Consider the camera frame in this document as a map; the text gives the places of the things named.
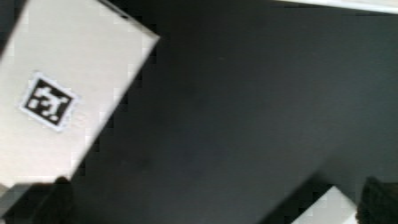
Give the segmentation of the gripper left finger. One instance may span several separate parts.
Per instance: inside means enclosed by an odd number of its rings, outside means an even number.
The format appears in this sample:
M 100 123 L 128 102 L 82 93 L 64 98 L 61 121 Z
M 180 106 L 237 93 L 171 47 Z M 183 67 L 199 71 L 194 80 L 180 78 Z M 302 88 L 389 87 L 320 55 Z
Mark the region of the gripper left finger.
M 0 224 L 75 224 L 75 193 L 66 177 L 18 183 L 0 196 Z

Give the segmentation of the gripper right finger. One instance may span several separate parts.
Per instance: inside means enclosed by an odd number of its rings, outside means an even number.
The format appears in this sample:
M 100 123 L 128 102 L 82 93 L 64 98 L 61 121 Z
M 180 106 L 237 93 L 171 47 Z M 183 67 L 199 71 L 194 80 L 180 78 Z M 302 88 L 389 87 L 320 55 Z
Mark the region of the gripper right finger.
M 359 224 L 398 224 L 398 183 L 370 177 L 357 205 Z

